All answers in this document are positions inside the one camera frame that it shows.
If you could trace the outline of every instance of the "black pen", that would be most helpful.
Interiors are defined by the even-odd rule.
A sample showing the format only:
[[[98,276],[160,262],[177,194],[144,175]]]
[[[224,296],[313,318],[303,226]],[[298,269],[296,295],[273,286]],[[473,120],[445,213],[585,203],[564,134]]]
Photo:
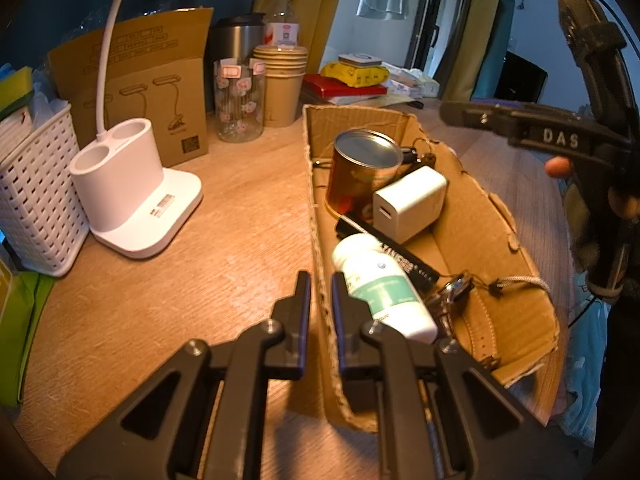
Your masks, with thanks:
[[[440,273],[437,270],[428,266],[411,251],[352,213],[345,213],[340,216],[340,220],[335,226],[335,232],[341,238],[358,233],[369,234],[377,238],[385,253],[398,262],[402,270],[406,272],[412,285],[420,293],[426,294],[430,292],[440,279]]]

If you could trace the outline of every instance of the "lamp illustration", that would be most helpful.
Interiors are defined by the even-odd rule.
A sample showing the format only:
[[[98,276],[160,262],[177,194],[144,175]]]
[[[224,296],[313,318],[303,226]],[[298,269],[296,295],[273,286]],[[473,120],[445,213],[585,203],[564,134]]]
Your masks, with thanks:
[[[121,96],[126,97],[133,94],[138,94],[142,97],[143,108],[142,115],[140,117],[146,117],[146,96],[144,94],[145,90],[149,90],[149,87],[144,83],[140,83],[139,85],[127,86],[126,88],[121,88],[119,93]]]
[[[178,90],[176,83],[179,83],[180,81],[180,76],[177,74],[156,77],[155,79],[153,79],[153,83],[156,86],[171,85],[175,88],[174,118],[167,126],[167,129],[169,131],[177,130],[178,128],[180,128],[180,126],[184,126],[184,121],[182,120],[184,115],[178,113],[178,97],[180,97],[180,91]]]
[[[110,102],[113,101],[113,95],[111,94],[105,94],[104,95],[104,125],[108,128],[109,127],[109,110],[107,109],[107,104],[109,104]],[[85,108],[86,110],[90,110],[91,108],[95,109],[95,99],[91,99],[90,101],[85,101],[84,103],[82,103],[82,108]]]

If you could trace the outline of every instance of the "cardboard packaging box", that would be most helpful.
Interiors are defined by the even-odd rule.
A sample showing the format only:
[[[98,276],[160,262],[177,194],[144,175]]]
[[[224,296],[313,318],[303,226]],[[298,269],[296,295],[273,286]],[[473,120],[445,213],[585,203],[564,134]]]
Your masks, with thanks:
[[[208,151],[202,57],[213,9],[158,12],[116,23],[105,92],[109,128],[135,117],[150,119],[164,166]],[[95,139],[95,92],[102,30],[49,52],[60,97],[84,148]]]
[[[334,137],[352,128],[379,131],[401,146],[429,137],[415,116],[392,110],[313,105],[305,105],[303,110],[316,280],[317,311],[312,318],[318,332],[324,412],[333,424],[375,432],[372,385],[351,383],[346,391],[338,374],[330,304],[337,221],[324,205],[329,171],[312,163],[330,161]],[[518,241],[513,216],[502,200],[487,194],[444,143],[430,141],[436,155],[435,169],[449,183],[447,195],[438,220],[404,245],[443,276],[469,270],[485,283],[518,274],[539,276]],[[443,277],[439,285],[447,281]],[[541,288],[513,287],[496,298],[476,286],[461,310],[453,316],[457,339],[478,362],[494,362],[493,374],[505,386],[538,370],[546,355],[558,347],[558,319]]]

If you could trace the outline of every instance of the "green folder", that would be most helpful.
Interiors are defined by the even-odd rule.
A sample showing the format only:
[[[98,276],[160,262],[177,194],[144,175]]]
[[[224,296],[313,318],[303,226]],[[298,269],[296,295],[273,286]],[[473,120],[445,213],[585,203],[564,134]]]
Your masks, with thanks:
[[[24,373],[42,309],[55,279],[37,272],[11,274],[0,261],[0,404],[22,400]]]

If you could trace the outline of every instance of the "green sponge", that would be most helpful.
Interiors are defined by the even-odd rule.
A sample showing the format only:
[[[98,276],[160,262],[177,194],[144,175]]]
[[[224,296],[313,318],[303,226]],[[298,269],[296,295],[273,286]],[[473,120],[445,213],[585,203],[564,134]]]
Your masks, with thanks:
[[[22,108],[33,95],[31,67],[24,66],[0,81],[0,121]]]

